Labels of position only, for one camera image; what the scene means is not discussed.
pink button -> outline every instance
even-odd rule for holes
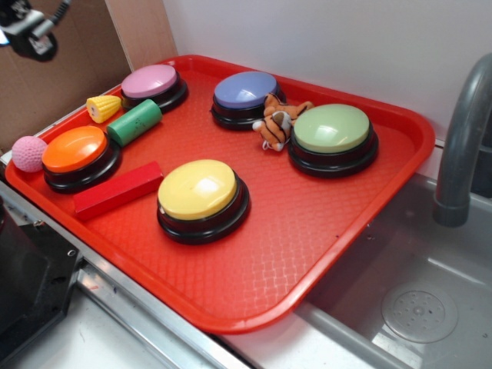
[[[166,91],[176,79],[176,70],[170,65],[149,65],[125,78],[121,89],[129,98],[148,98]]]

button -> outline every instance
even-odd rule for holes
[[[97,159],[107,144],[108,139],[100,128],[73,128],[48,144],[42,155],[42,162],[54,173],[75,171]]]
[[[369,118],[354,106],[329,104],[312,108],[296,121],[294,133],[303,148],[334,154],[360,145],[369,133]]]
[[[220,82],[215,88],[217,102],[232,109],[248,109],[263,104],[268,93],[277,91],[277,80],[262,71],[237,73]]]
[[[178,79],[170,65],[149,65],[137,69],[121,83],[121,90],[129,98],[149,98],[170,88]]]
[[[232,169],[221,161],[192,161],[169,173],[158,190],[159,204],[170,217],[194,221],[218,213],[236,192]]]

brown cardboard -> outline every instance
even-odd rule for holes
[[[132,70],[175,57],[162,0],[106,0]]]
[[[60,0],[30,2],[46,15],[60,4]],[[0,150],[4,152],[18,138],[41,131],[130,73],[105,2],[72,2],[53,33],[58,54],[46,63],[0,48]]]

red block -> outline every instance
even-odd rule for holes
[[[75,213],[83,221],[157,191],[164,175],[156,161],[74,195]]]

tiger plush toy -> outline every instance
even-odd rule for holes
[[[264,100],[264,119],[253,124],[253,129],[263,138],[263,149],[282,151],[291,137],[296,119],[313,107],[310,101],[294,106],[285,104],[274,94],[268,94]]]

